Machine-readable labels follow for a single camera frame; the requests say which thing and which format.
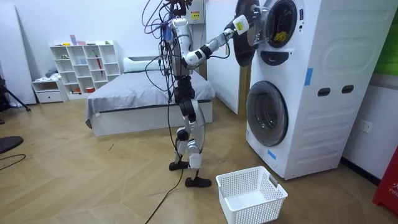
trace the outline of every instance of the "washing machine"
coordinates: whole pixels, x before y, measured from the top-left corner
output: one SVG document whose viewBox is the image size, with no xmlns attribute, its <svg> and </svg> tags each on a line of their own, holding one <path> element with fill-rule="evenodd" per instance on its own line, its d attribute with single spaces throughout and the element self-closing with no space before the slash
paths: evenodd
<svg viewBox="0 0 398 224">
<path fill-rule="evenodd" d="M 398 1 L 259 4 L 269 9 L 268 41 L 245 51 L 252 63 L 247 142 L 284 179 L 334 169 Z"/>
</svg>

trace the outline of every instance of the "green wall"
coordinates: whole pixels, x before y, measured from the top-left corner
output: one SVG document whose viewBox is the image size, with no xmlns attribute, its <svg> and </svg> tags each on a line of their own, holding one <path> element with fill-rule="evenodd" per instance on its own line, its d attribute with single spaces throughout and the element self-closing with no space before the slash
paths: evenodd
<svg viewBox="0 0 398 224">
<path fill-rule="evenodd" d="M 374 72 L 398 76 L 398 13 L 392 21 Z"/>
</svg>

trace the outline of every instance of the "bed frame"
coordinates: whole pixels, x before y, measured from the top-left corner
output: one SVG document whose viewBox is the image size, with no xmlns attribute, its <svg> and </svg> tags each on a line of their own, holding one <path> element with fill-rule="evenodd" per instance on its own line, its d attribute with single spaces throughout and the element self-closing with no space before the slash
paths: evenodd
<svg viewBox="0 0 398 224">
<path fill-rule="evenodd" d="M 154 57 L 134 57 L 135 61 L 152 60 Z M 213 122 L 213 102 L 199 103 L 206 123 Z M 170 106 L 170 126 L 184 126 L 180 107 Z M 131 110 L 111 111 L 93 115 L 90 118 L 95 136 L 130 133 L 151 129 L 168 128 L 167 106 L 136 108 Z"/>
</svg>

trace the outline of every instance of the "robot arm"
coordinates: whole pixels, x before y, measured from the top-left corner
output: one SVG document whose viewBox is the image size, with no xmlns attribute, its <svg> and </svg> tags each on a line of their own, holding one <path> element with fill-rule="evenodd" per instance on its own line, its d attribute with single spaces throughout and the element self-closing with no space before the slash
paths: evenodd
<svg viewBox="0 0 398 224">
<path fill-rule="evenodd" d="M 191 70 L 197 68 L 197 66 L 203 64 L 203 62 L 209 59 L 213 52 L 218 50 L 233 37 L 235 32 L 237 32 L 238 35 L 245 33 L 249 29 L 249 23 L 245 16 L 239 16 L 228 24 L 225 30 L 218 34 L 214 39 L 210 40 L 199 49 L 192 51 L 192 35 L 188 26 L 188 21 L 185 18 L 173 19 L 171 28 L 173 29 L 174 34 L 176 35 L 175 38 L 178 41 L 178 47 L 181 53 L 181 62 L 185 68 Z"/>
</svg>

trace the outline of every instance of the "blue sticker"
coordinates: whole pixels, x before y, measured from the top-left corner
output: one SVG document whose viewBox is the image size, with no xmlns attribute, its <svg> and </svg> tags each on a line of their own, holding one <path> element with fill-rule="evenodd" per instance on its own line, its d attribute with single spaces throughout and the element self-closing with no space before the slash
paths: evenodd
<svg viewBox="0 0 398 224">
<path fill-rule="evenodd" d="M 313 68 L 307 68 L 307 75 L 305 76 L 304 86 L 310 85 Z"/>
<path fill-rule="evenodd" d="M 275 155 L 273 155 L 273 153 L 272 153 L 270 150 L 268 150 L 268 155 L 269 155 L 269 156 L 271 156 L 273 159 L 275 159 L 275 160 L 276 160 L 276 156 L 275 156 Z"/>
</svg>

